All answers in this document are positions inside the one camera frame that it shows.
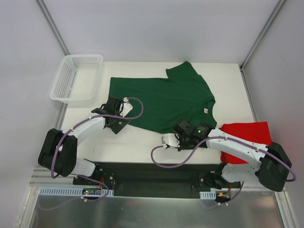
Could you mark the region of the green t shirt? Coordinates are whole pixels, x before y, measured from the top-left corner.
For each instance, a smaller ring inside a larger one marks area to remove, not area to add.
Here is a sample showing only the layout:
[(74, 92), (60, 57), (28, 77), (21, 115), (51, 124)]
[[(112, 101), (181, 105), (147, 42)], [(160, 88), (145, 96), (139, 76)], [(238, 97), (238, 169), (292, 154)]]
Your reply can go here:
[(111, 78), (110, 96), (138, 98), (130, 101), (133, 109), (128, 116), (142, 115), (129, 124), (156, 133), (171, 133), (180, 119), (195, 126), (206, 123), (215, 127), (215, 97), (191, 63), (167, 69), (166, 75), (167, 78)]

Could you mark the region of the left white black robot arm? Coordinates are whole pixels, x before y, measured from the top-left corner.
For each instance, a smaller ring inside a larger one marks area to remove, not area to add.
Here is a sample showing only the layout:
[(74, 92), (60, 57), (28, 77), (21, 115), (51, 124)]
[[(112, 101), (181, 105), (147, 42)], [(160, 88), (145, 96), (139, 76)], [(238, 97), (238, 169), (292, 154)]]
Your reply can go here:
[(101, 178), (100, 172), (96, 170), (97, 165), (78, 158), (77, 148), (84, 140), (104, 128), (118, 134), (129, 123), (124, 117), (132, 109), (127, 98), (121, 100), (109, 96), (105, 104), (92, 110), (80, 123), (62, 130), (49, 130), (38, 157), (38, 164), (53, 170), (57, 175), (82, 175), (89, 184), (97, 184)]

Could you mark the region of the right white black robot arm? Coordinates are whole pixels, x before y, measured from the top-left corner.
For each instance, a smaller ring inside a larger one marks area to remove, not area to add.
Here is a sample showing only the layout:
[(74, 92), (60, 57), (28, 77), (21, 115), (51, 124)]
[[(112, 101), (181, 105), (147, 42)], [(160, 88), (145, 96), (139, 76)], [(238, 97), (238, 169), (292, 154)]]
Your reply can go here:
[(258, 181), (272, 191), (281, 192), (289, 181), (292, 164), (278, 143), (247, 141), (206, 123), (194, 126), (184, 119), (173, 127), (173, 132), (179, 139), (179, 151), (204, 147), (245, 161), (244, 164), (221, 163), (214, 173), (204, 177), (204, 182), (211, 187), (221, 189), (234, 182)]

